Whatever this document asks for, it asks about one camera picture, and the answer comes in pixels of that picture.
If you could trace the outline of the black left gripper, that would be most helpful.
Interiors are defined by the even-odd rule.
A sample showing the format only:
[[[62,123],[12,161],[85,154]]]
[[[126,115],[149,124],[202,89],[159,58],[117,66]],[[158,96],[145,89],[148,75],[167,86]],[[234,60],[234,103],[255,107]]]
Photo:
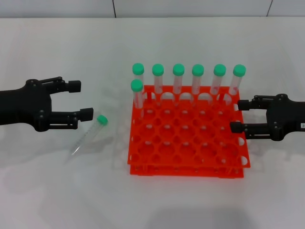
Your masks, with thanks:
[[[79,93],[81,81],[65,82],[62,77],[27,80],[22,88],[0,92],[0,124],[25,123],[38,132],[49,129],[77,129],[78,121],[93,119],[93,108],[75,112],[51,112],[50,94]]]

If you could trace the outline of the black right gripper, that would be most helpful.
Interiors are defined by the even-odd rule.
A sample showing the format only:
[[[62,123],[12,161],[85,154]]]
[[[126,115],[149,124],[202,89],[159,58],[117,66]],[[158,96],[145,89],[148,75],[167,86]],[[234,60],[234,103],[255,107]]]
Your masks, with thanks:
[[[286,94],[255,95],[250,100],[237,102],[239,111],[263,109],[266,111],[267,123],[244,124],[231,122],[232,133],[244,133],[246,139],[272,139],[281,141],[292,132],[305,130],[305,103],[290,100]]]

